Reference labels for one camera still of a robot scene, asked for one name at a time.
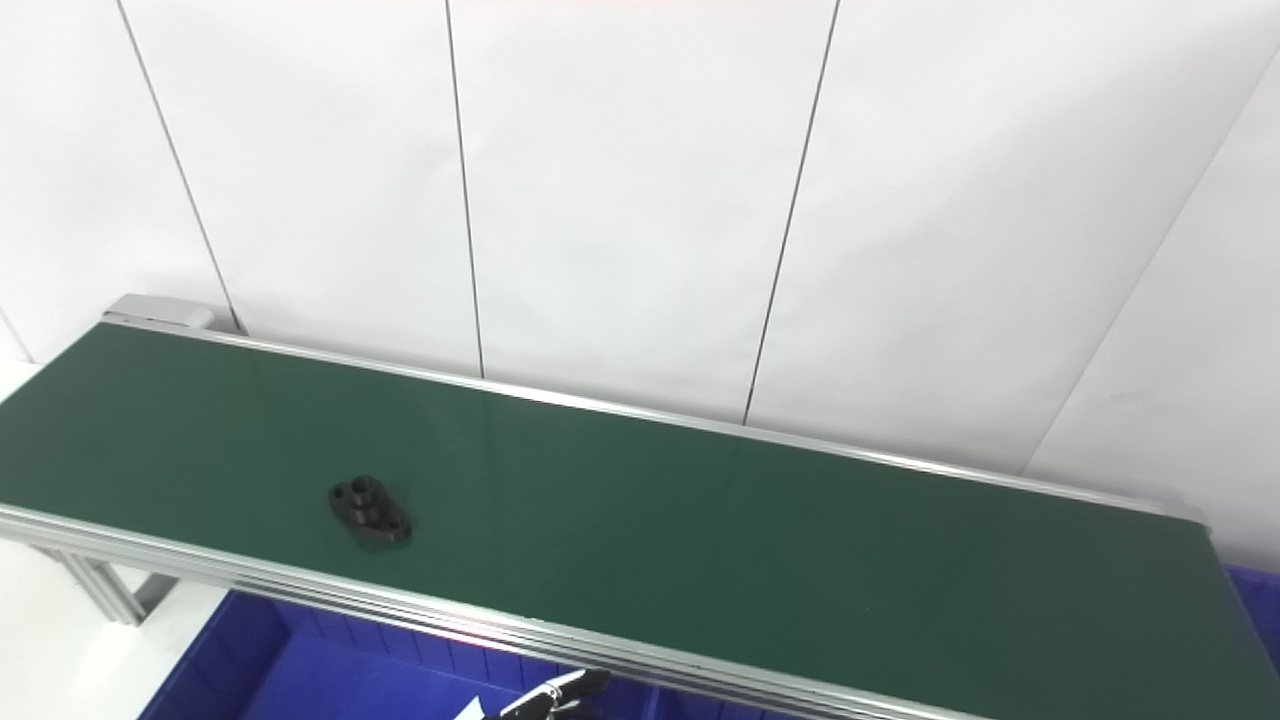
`panel seam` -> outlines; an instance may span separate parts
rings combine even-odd
[[[1258,94],[1258,87],[1262,86],[1262,81],[1266,79],[1267,74],[1274,69],[1272,65],[1275,65],[1277,58],[1280,58],[1280,45],[1277,45],[1276,49],[1271,53],[1271,60],[1268,60],[1267,64],[1262,67],[1262,73],[1258,74],[1258,81],[1253,83],[1253,90],[1249,91],[1249,94],[1244,99],[1244,102],[1240,104],[1240,110],[1235,114],[1235,119],[1231,120],[1231,124],[1228,126],[1226,132],[1222,133],[1222,140],[1217,143],[1217,147],[1213,150],[1213,154],[1210,156],[1208,161],[1204,163],[1203,168],[1201,168],[1199,176],[1192,184],[1190,191],[1188,191],[1187,197],[1183,199],[1183,204],[1178,208],[1178,211],[1174,213],[1174,218],[1169,223],[1169,227],[1165,228],[1165,234],[1160,238],[1160,242],[1156,243],[1156,249],[1152,250],[1151,255],[1147,258],[1147,263],[1142,266],[1142,272],[1138,273],[1138,277],[1137,279],[1134,279],[1133,286],[1129,288],[1129,293],[1125,296],[1124,301],[1117,306],[1115,315],[1111,318],[1111,323],[1107,324],[1107,329],[1102,332],[1101,340],[1098,340],[1098,343],[1097,346],[1094,346],[1093,352],[1089,354],[1089,359],[1085,360],[1084,364],[1080,366],[1080,373],[1075,377],[1075,382],[1071,383],[1071,389],[1066,391],[1066,395],[1062,396],[1062,401],[1059,404],[1057,410],[1053,413],[1053,416],[1044,427],[1044,432],[1041,433],[1039,439],[1036,441],[1036,445],[1032,447],[1032,451],[1027,456],[1027,460],[1019,468],[1018,470],[1019,475],[1027,473],[1027,469],[1030,468],[1032,461],[1036,459],[1036,454],[1039,452],[1041,447],[1044,445],[1044,441],[1048,439],[1050,433],[1053,432],[1053,427],[1057,425],[1057,421],[1062,418],[1062,413],[1066,410],[1068,402],[1071,401],[1071,396],[1074,396],[1075,391],[1079,389],[1080,383],[1084,380],[1084,375],[1088,374],[1089,372],[1089,366],[1093,365],[1093,361],[1097,360],[1098,354],[1102,352],[1102,347],[1107,343],[1107,338],[1111,337],[1111,332],[1115,329],[1116,323],[1120,322],[1120,318],[1124,315],[1125,309],[1128,309],[1129,304],[1133,301],[1134,293],[1138,292],[1138,286],[1142,284],[1142,281],[1147,277],[1147,272],[1151,269],[1151,265],[1156,261],[1156,256],[1160,255],[1161,250],[1164,250],[1165,242],[1169,240],[1169,236],[1172,234],[1174,228],[1176,228],[1179,220],[1183,219],[1183,213],[1187,211],[1187,206],[1190,205],[1192,199],[1196,197],[1196,191],[1198,191],[1201,183],[1204,182],[1204,176],[1207,176],[1210,168],[1213,167],[1213,163],[1217,160],[1219,154],[1222,152],[1222,147],[1226,146],[1228,138],[1230,138],[1231,133],[1235,132],[1235,127],[1240,123],[1240,118],[1244,117],[1244,111],[1249,108],[1249,104],[1253,102],[1254,96]]]
[[[453,120],[458,129],[458,169],[462,173],[462,214],[467,227],[467,260],[471,264],[471,309],[476,322],[476,361],[484,378],[484,341],[480,334],[480,290],[476,282],[476,251],[471,236],[471,193],[467,190],[467,152],[462,143],[462,99],[458,95],[458,61],[453,50],[453,9],[444,0],[444,26],[449,36],[449,77],[453,81]]]
[[[773,269],[773,283],[769,286],[769,301],[764,306],[764,324],[760,328],[760,342],[755,348],[755,364],[751,368],[751,384],[746,389],[746,405],[742,407],[742,424],[751,414],[751,401],[755,398],[755,380],[760,375],[760,357],[764,355],[764,340],[769,334],[769,318],[773,315],[773,300],[778,295],[778,278],[782,277],[782,260],[787,252],[787,240],[791,237],[791,222],[795,218],[796,199],[800,197],[800,181],[804,178],[804,164],[809,156],[809,141],[813,138],[813,123],[818,117],[818,99],[822,96],[822,81],[827,77],[827,60],[831,58],[831,41],[836,35],[836,20],[840,17],[840,0],[831,9],[831,24],[827,28],[827,45],[822,50],[822,65],[818,68],[818,83],[813,92],[813,105],[809,108],[809,124],[804,132],[804,145],[800,147],[800,165],[796,168],[796,181],[791,188],[791,204],[787,206],[787,222],[782,227],[782,242],[778,246],[778,263]]]
[[[18,350],[22,351],[22,355],[27,359],[27,363],[35,365],[36,357],[31,354],[31,348],[27,347],[27,343],[23,342],[22,336],[18,334],[18,328],[14,327],[13,320],[9,319],[9,314],[4,311],[4,307],[0,307],[0,323],[3,323],[4,327],[9,331],[9,334],[13,337],[13,342],[18,346]]]
[[[178,146],[174,145],[173,133],[169,132],[169,122],[165,120],[164,110],[160,108],[160,96],[156,95],[155,85],[151,82],[151,73],[147,72],[147,65],[142,60],[142,49],[138,46],[138,38],[133,35],[133,23],[129,22],[129,14],[124,10],[124,1],[115,0],[115,6],[120,12],[120,20],[124,23],[124,32],[129,36],[129,46],[133,47],[133,56],[138,61],[138,69],[142,72],[142,81],[147,86],[147,94],[151,96],[151,105],[156,110],[156,118],[160,119],[160,129],[164,132],[165,143],[169,146],[169,154],[173,156],[173,164],[178,168],[178,177],[182,181],[182,190],[187,193],[187,204],[191,206],[191,214],[196,218],[196,227],[200,229],[200,238],[205,243],[205,252],[209,254],[209,261],[214,266],[214,274],[218,277],[218,286],[223,291],[223,299],[227,300],[227,310],[232,315],[232,323],[236,325],[238,332],[248,334],[244,328],[244,323],[241,322],[239,314],[236,311],[236,304],[232,302],[232,293],[227,290],[227,278],[223,275],[223,268],[218,264],[218,256],[214,254],[214,246],[209,241],[209,231],[205,229],[205,219],[200,215],[200,208],[196,206],[196,196],[191,191],[191,182],[187,179],[187,170],[182,167],[182,158],[178,156]]]

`black metal part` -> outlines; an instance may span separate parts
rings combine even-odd
[[[329,488],[329,507],[348,528],[383,542],[410,536],[411,520],[387,495],[387,487],[369,475]]]
[[[594,720],[600,717],[600,711],[582,702],[582,697],[603,694],[612,678],[608,670],[575,670],[547,680],[504,707],[497,717],[485,720]]]

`black flange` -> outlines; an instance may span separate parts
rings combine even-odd
[[[383,542],[401,542],[410,534],[410,518],[383,483],[360,475],[329,488],[329,507],[351,529]]]

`green belt surface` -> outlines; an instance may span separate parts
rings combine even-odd
[[[0,405],[0,503],[995,720],[1280,717],[1196,523],[147,329]]]

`blue plastic bin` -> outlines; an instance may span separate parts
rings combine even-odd
[[[141,720],[452,720],[576,670],[357,618],[228,593]],[[787,720],[614,678],[611,720]]]
[[[1271,656],[1271,665],[1280,673],[1280,575],[1234,565],[1226,566],[1226,574]]]

